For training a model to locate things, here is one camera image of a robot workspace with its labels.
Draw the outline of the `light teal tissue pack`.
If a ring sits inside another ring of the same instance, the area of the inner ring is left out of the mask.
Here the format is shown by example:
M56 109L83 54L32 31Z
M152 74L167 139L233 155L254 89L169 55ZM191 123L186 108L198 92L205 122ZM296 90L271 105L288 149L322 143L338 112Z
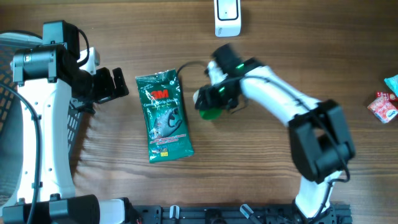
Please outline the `light teal tissue pack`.
M385 78L384 83L391 89L391 91L398 96L398 75L390 78Z

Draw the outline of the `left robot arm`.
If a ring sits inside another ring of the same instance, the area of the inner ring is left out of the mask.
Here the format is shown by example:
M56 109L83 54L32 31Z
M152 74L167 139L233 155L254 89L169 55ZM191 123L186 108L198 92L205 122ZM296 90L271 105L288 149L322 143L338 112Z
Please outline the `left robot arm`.
M85 33L65 21L46 22L42 41L12 60L14 95L22 103L23 159L13 205L4 223L133 223L139 216L125 197L76 196L70 172L68 111L93 111L128 95L120 68L100 67L96 50L80 52Z

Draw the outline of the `red coffee stick sachet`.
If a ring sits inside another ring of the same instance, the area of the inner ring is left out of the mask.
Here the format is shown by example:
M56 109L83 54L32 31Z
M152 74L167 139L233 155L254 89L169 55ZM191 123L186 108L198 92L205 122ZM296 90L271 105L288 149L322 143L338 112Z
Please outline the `red coffee stick sachet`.
M382 92L382 91L377 91L376 92L376 97L379 98L380 96L383 96L385 99L391 101L391 102L397 102L397 95L395 95L394 93L390 93L390 92Z

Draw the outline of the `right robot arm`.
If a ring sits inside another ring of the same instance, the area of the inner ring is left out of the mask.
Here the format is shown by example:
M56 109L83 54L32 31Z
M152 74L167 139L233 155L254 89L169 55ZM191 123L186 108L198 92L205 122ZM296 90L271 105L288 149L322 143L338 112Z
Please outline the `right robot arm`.
M211 57L211 83L197 91L195 109L213 119L221 110L237 111L243 96L275 116L288 130L292 160L302 176L295 207L303 221L321 220L331 208L334 185L349 182L348 162L356 155L342 107L298 91L258 59L243 60L230 44Z

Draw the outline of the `green snack bag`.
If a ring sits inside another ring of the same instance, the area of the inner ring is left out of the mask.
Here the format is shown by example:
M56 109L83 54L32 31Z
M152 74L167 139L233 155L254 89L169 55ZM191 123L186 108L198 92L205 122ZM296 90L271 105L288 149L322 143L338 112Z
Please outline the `green snack bag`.
M149 162L165 162L194 155L175 70L136 77L147 131Z

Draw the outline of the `green lid white jar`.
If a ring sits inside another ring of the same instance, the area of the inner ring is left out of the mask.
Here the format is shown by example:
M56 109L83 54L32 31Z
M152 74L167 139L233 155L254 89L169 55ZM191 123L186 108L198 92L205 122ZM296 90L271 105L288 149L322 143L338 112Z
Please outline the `green lid white jar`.
M194 104L198 102L198 97L199 97L199 91L197 90L193 94ZM221 116L222 110L221 109L199 110L199 114L201 118L204 120L214 120Z

